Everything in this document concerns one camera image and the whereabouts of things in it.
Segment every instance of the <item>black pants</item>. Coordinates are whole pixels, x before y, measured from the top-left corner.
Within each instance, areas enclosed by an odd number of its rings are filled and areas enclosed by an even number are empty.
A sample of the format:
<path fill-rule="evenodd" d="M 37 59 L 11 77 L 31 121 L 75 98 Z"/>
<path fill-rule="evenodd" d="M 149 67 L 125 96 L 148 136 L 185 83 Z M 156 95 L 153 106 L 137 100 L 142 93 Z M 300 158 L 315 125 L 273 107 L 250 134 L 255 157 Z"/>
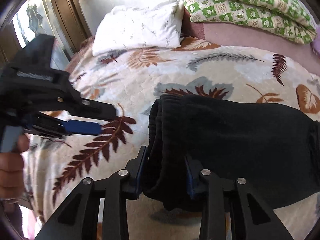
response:
<path fill-rule="evenodd" d="M 190 154 L 221 178 L 245 178 L 280 208 L 320 191 L 319 122 L 281 104 L 163 95 L 149 119 L 143 193 L 167 209 L 200 210 L 186 190 Z"/>

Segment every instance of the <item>folded quilt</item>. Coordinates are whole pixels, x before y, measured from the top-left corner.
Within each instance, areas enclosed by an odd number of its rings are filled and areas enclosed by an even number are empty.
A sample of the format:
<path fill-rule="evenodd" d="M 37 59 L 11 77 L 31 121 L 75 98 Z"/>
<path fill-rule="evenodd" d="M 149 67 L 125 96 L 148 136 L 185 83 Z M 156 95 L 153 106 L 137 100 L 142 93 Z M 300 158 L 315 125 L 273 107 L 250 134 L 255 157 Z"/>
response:
<path fill-rule="evenodd" d="M 184 0 L 192 22 L 230 22 L 269 31 L 308 44 L 316 23 L 299 0 Z"/>
<path fill-rule="evenodd" d="M 320 190 L 319 122 L 281 104 L 162 95 L 149 118 L 143 193 L 165 208 L 201 210 L 187 194 L 184 157 L 221 178 L 247 179 L 271 208 Z"/>

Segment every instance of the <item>bed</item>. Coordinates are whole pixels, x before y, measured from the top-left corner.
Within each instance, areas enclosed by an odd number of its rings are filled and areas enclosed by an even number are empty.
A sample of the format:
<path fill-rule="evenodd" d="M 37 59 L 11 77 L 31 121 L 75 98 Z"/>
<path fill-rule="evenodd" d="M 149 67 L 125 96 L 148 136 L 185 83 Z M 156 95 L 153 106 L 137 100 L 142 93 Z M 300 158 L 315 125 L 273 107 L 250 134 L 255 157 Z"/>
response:
<path fill-rule="evenodd" d="M 83 97 L 115 105 L 118 118 L 101 121 L 104 131 L 96 137 L 31 138 L 30 149 L 24 153 L 26 190 L 43 223 L 82 178 L 107 178 L 135 158 L 141 145 L 148 145 L 149 111 L 164 93 L 280 103 L 320 121 L 319 76 L 276 51 L 186 37 L 176 49 L 129 49 L 93 57 L 92 42 L 88 40 L 68 65 L 70 82 Z M 65 111 L 48 114 L 84 120 Z M 293 238 L 302 240 L 319 218 L 319 203 L 316 193 L 275 213 Z M 199 236 L 200 213 L 169 212 L 144 195 L 127 201 L 127 213 L 132 240 L 194 240 Z"/>

